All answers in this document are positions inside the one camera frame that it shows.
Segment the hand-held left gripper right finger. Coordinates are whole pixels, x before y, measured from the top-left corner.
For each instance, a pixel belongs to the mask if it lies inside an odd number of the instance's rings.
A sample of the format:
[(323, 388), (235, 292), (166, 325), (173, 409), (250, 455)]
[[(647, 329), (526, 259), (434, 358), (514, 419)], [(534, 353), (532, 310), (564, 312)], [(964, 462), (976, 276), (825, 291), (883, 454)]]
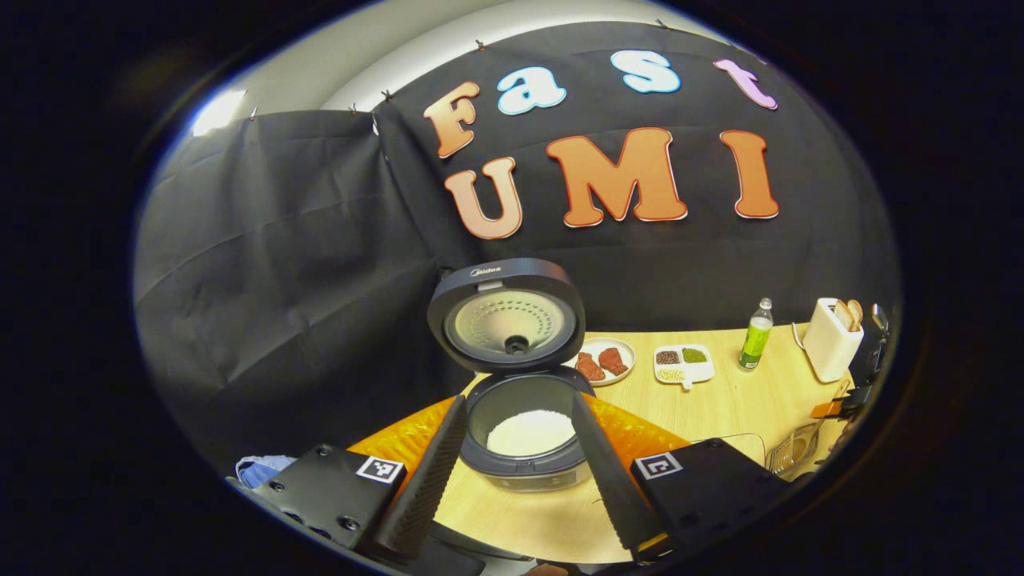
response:
[(636, 561), (701, 554), (790, 493), (787, 480), (720, 438), (681, 440), (589, 394), (575, 394), (571, 421), (618, 543)]

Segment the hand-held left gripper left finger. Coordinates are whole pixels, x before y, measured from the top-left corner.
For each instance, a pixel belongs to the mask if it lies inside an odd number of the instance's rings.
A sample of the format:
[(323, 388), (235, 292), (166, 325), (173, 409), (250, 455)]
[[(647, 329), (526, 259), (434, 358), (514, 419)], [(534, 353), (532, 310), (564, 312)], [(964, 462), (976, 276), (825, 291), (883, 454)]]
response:
[(322, 442), (260, 488), (260, 503), (333, 546), (401, 562), (420, 553), (468, 430), (464, 396), (351, 447)]

